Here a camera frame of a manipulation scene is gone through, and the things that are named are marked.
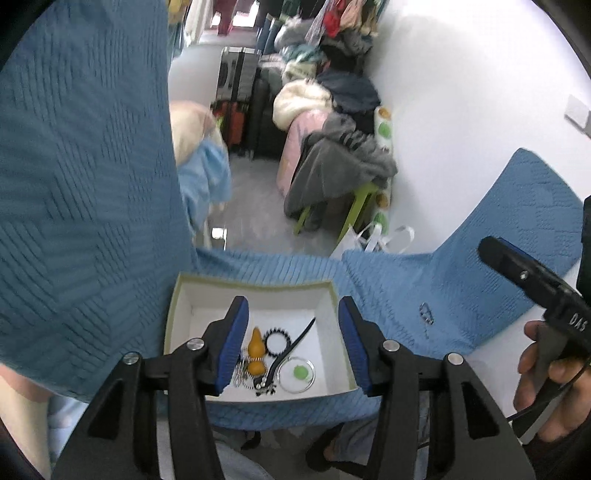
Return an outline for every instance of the light blue fabric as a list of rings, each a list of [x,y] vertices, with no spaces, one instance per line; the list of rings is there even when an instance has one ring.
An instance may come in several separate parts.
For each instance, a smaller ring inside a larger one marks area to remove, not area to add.
[[[518,150],[490,191],[433,254],[346,252],[343,262],[316,257],[200,252],[196,270],[249,284],[298,284],[332,278],[364,318],[415,353],[467,354],[525,313],[532,303],[482,264],[479,241],[502,236],[564,275],[580,257],[583,209],[562,179],[527,150]],[[434,317],[420,316],[426,302]],[[245,430],[336,424],[374,414],[360,390],[333,397],[265,405],[210,405],[212,423]]]
[[[88,403],[74,398],[54,395],[49,399],[47,409],[47,446],[49,459],[53,468],[66,442],[74,431],[74,427],[86,411]]]
[[[565,275],[580,258],[583,205],[539,157],[518,150],[450,238],[433,254],[345,252],[359,310],[385,336],[419,355],[467,354],[533,306],[508,280],[479,261],[488,235],[501,236]],[[423,320],[426,302],[434,323]]]
[[[178,168],[178,183],[189,228],[203,229],[211,203],[227,202],[232,196],[228,152],[206,138],[189,160]]]
[[[162,0],[53,2],[0,72],[0,361],[90,400],[162,352],[191,247]]]

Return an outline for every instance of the black hair clip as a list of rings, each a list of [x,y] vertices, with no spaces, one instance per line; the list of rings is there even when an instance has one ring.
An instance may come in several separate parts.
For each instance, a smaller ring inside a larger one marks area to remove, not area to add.
[[[267,344],[267,340],[272,335],[281,335],[284,338],[285,348],[282,351],[274,352],[269,348],[269,345]],[[285,352],[285,350],[287,350],[291,346],[291,337],[282,328],[272,328],[271,330],[268,330],[267,333],[265,334],[265,336],[263,337],[262,341],[263,341],[263,343],[265,343],[265,349],[267,349],[267,354],[273,358],[277,358],[278,356],[280,356],[283,352]]]

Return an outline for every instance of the metal screw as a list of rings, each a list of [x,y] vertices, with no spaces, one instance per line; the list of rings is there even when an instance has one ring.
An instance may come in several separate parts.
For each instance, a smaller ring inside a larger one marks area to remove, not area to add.
[[[387,352],[398,352],[400,344],[396,340],[386,340],[382,346]]]
[[[123,357],[123,363],[125,365],[133,365],[136,364],[139,360],[139,353],[138,352],[129,352],[126,353]]]
[[[188,342],[187,342],[187,348],[189,350],[201,350],[203,347],[205,346],[205,342],[203,341],[202,338],[191,338]]]
[[[462,357],[459,353],[450,353],[447,356],[447,361],[452,365],[461,365],[464,363],[464,357]]]

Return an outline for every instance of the pile of clothes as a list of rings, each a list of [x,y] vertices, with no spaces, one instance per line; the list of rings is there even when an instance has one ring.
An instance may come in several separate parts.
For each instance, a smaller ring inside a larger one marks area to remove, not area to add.
[[[377,35],[383,3],[326,0],[313,18],[287,18],[284,11],[281,18],[267,18],[256,48],[263,54],[259,68],[261,77],[271,85],[271,93],[276,95],[290,81],[313,79],[329,66],[360,73]],[[292,0],[285,0],[283,10],[293,9],[293,4]]]
[[[297,217],[313,207],[308,230],[319,227],[328,200],[370,181],[386,188],[397,172],[391,152],[374,137],[375,111],[382,102],[363,76],[383,6],[381,0],[326,0],[314,18],[287,19],[274,37],[279,53],[260,59],[261,78],[275,95],[273,123],[291,140],[277,177],[284,212]],[[272,20],[269,35],[277,21]],[[293,148],[294,139],[299,149]]]
[[[291,187],[285,197],[284,213],[298,218],[310,206],[304,227],[318,230],[330,199],[337,199],[373,182],[386,188],[398,172],[392,154],[381,149],[373,135],[357,129],[343,113],[331,113],[322,130],[302,142]]]

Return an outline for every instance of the black handheld controller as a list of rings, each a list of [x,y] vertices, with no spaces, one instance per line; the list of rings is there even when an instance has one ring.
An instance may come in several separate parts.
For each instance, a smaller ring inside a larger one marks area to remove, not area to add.
[[[517,437],[529,443],[569,388],[548,379],[550,363],[573,356],[587,359],[591,353],[591,307],[558,275],[502,238],[484,238],[478,246],[478,254],[486,265],[546,309],[544,319],[550,328],[540,329],[537,338],[536,401],[527,412],[515,416],[512,423]]]

